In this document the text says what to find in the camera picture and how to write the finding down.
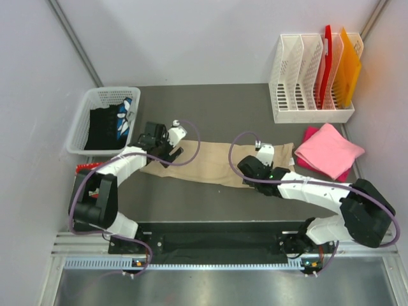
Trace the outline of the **beige t shirt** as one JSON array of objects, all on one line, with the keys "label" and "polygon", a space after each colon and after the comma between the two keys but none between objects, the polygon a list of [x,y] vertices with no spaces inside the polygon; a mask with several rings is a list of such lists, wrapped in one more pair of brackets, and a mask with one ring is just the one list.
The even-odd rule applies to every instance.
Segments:
[{"label": "beige t shirt", "polygon": [[[180,146],[184,151],[175,162],[182,163],[190,159],[196,152],[197,144],[197,141],[182,140]],[[292,156],[294,144],[286,143],[273,147],[275,149],[273,167],[278,166],[294,171]],[[185,166],[169,166],[165,168],[159,162],[152,161],[140,171],[158,177],[171,177],[226,187],[250,188],[250,186],[243,184],[243,179],[230,168],[228,162],[229,149],[230,143],[201,142],[198,155]],[[237,168],[238,162],[248,155],[256,155],[254,145],[235,145],[232,154],[233,165]]]}]

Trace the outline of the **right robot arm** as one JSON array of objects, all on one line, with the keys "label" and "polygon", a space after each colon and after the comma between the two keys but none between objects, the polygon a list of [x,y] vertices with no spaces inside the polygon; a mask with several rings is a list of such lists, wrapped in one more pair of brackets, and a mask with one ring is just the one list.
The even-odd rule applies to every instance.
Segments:
[{"label": "right robot arm", "polygon": [[246,184],[266,196],[303,201],[334,213],[327,218],[311,217],[302,224],[297,242],[305,252],[334,240],[378,248],[395,216],[390,203],[362,178],[353,184],[326,182],[272,168],[254,156],[243,158],[238,169]]}]

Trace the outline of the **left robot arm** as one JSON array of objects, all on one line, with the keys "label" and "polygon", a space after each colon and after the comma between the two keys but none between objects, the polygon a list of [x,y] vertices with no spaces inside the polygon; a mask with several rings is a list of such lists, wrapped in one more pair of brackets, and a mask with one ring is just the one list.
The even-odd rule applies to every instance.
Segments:
[{"label": "left robot arm", "polygon": [[121,236],[129,252],[141,251],[145,239],[137,233],[138,223],[119,212],[118,188],[153,160],[164,167],[174,162],[183,152],[176,146],[186,135],[178,120],[169,129],[164,124],[148,122],[137,141],[115,157],[91,170],[79,171],[68,210],[69,229],[75,234],[103,231]]}]

